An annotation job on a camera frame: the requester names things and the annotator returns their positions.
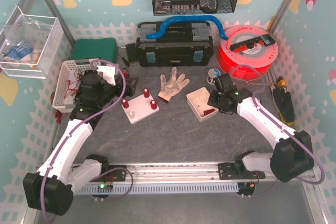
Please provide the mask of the large red spring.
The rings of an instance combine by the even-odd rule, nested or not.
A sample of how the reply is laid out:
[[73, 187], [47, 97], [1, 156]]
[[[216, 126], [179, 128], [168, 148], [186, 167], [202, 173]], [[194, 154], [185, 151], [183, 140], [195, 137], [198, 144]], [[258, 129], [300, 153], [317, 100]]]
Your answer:
[[157, 103], [156, 103], [155, 100], [151, 100], [150, 105], [151, 105], [151, 109], [152, 110], [156, 110], [157, 109]]
[[145, 98], [148, 98], [150, 96], [150, 92], [148, 88], [144, 88], [143, 89], [143, 95]]
[[122, 106], [123, 106], [124, 109], [129, 108], [129, 103], [128, 103], [127, 99], [122, 99], [121, 102], [122, 102]]

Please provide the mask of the white peg board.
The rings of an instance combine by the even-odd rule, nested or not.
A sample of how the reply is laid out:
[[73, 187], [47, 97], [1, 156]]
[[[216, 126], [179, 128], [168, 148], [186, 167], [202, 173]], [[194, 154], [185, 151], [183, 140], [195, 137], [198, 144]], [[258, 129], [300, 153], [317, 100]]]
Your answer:
[[122, 109], [124, 110], [131, 124], [134, 124], [159, 111], [160, 108], [158, 104], [156, 110], [151, 109], [150, 105], [151, 100], [154, 100], [154, 98], [151, 95], [148, 98], [145, 98], [144, 95], [142, 94], [134, 99], [127, 100], [129, 103], [129, 108], [127, 109], [123, 108], [121, 102]]

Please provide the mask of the white knit glove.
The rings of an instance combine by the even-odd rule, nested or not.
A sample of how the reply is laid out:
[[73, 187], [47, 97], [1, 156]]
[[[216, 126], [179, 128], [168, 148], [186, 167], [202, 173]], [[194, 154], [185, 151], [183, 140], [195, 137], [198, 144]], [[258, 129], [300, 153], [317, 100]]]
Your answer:
[[160, 75], [161, 87], [158, 97], [165, 103], [169, 103], [171, 98], [177, 95], [183, 88], [185, 88], [190, 80], [182, 73], [177, 76], [177, 67], [171, 70], [170, 78], [166, 80], [164, 74]]

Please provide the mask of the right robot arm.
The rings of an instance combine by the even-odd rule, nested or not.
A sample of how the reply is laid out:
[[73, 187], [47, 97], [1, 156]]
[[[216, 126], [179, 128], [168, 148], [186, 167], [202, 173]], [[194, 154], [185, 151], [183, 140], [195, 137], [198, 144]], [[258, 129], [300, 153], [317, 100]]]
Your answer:
[[272, 173], [286, 183], [313, 169], [311, 137], [296, 131], [266, 110], [256, 94], [246, 88], [237, 89], [229, 74], [214, 78], [216, 89], [210, 93], [208, 105], [223, 113], [236, 113], [247, 120], [271, 145], [272, 153], [248, 151], [236, 157], [234, 172]]

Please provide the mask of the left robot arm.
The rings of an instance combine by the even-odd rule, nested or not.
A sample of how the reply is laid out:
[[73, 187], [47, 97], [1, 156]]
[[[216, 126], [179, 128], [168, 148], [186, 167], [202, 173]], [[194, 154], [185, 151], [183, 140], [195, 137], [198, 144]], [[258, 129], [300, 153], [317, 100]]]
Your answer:
[[113, 98], [118, 101], [125, 98], [129, 85], [125, 74], [119, 70], [115, 78], [116, 83], [110, 84], [98, 71], [85, 72], [62, 138], [41, 167], [35, 173], [27, 173], [23, 179], [28, 206], [40, 210], [47, 223], [51, 222], [48, 214], [64, 215], [75, 194], [87, 183], [117, 171], [130, 174], [126, 166], [110, 168], [108, 159], [96, 154], [89, 155], [80, 166], [71, 167], [103, 114], [117, 105]]

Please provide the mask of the small red spring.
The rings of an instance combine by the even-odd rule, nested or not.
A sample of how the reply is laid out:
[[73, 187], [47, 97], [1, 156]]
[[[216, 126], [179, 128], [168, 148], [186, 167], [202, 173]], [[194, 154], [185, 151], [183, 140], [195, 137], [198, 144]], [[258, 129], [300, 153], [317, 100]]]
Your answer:
[[211, 113], [213, 113], [213, 112], [215, 112], [215, 111], [216, 111], [215, 109], [208, 109], [208, 110], [205, 110], [205, 111], [204, 111], [204, 116], [209, 115], [209, 114], [211, 114]]

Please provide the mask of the white spring tray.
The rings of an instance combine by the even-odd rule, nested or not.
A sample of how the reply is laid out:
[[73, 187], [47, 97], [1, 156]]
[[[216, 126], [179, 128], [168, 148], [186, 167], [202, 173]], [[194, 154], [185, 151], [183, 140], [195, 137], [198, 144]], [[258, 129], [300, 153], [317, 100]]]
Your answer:
[[[205, 87], [199, 88], [186, 95], [187, 104], [193, 111], [199, 122], [204, 122], [205, 120], [215, 116], [218, 113], [218, 109], [213, 106], [208, 105], [210, 93]], [[216, 111], [204, 116], [204, 111], [208, 109], [215, 109]]]

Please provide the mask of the black battery holder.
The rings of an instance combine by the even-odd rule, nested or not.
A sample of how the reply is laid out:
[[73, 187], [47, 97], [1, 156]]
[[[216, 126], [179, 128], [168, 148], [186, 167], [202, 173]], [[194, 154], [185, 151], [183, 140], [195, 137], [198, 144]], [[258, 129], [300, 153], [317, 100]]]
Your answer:
[[80, 88], [78, 88], [76, 90], [75, 96], [73, 97], [73, 103], [77, 102], [77, 100], [79, 99], [80, 95], [81, 95], [81, 91], [80, 91]]

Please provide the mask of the white perforated basket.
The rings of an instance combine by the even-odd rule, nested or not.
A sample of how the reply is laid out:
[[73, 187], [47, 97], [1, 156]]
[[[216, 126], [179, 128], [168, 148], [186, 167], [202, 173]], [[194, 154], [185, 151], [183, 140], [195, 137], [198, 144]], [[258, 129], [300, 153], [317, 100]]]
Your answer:
[[75, 96], [86, 70], [95, 70], [100, 61], [94, 59], [66, 60], [62, 63], [52, 107], [70, 113], [75, 107]]

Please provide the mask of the black screwdriver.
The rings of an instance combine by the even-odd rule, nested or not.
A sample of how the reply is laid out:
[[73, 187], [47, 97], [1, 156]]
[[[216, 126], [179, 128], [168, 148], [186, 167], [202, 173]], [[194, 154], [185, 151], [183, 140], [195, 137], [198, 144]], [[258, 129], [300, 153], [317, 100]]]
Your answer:
[[120, 56], [121, 60], [124, 62], [124, 64], [129, 67], [130, 63], [128, 62], [128, 60], [126, 60], [126, 58], [119, 52], [119, 50], [117, 50], [118, 55]]

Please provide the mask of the black rubber glove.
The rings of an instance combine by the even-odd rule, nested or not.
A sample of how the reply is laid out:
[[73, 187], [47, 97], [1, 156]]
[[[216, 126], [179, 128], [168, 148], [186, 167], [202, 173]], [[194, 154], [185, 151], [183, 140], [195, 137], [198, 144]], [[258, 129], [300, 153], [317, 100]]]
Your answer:
[[295, 113], [293, 109], [291, 94], [285, 88], [275, 88], [272, 91], [275, 106], [279, 113], [281, 122], [285, 125], [295, 127]]

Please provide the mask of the black tool box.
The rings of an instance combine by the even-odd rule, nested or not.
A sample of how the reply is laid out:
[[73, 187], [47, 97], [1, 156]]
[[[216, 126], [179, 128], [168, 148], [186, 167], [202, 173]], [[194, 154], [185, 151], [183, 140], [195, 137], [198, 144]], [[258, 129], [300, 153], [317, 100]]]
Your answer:
[[136, 59], [142, 67], [206, 66], [213, 56], [213, 38], [208, 22], [170, 24], [162, 37], [147, 39], [161, 22], [142, 22], [136, 31]]

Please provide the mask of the black power strip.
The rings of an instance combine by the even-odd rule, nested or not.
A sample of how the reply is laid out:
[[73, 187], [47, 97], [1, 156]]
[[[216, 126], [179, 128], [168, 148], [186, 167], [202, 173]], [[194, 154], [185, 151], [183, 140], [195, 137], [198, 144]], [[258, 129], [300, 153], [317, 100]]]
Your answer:
[[235, 44], [230, 45], [229, 49], [234, 52], [241, 52], [247, 49], [253, 49], [257, 45], [262, 45], [265, 47], [275, 44], [275, 40], [270, 34], [264, 34], [258, 37], [254, 37], [248, 40], [244, 40]]

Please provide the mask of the clear acrylic box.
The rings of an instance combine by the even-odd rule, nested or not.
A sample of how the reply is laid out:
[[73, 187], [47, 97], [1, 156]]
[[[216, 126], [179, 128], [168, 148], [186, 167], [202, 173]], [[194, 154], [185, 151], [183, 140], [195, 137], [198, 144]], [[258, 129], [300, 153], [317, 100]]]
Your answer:
[[57, 17], [28, 15], [16, 7], [1, 35], [2, 72], [46, 79], [64, 32]]

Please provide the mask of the blue white gloves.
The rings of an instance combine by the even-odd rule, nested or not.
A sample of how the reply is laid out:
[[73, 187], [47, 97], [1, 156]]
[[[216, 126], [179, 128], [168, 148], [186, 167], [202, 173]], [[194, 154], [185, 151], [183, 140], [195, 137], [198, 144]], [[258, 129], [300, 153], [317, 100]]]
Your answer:
[[5, 57], [12, 60], [30, 61], [30, 54], [33, 52], [33, 47], [25, 42], [21, 42], [13, 46], [6, 54]]

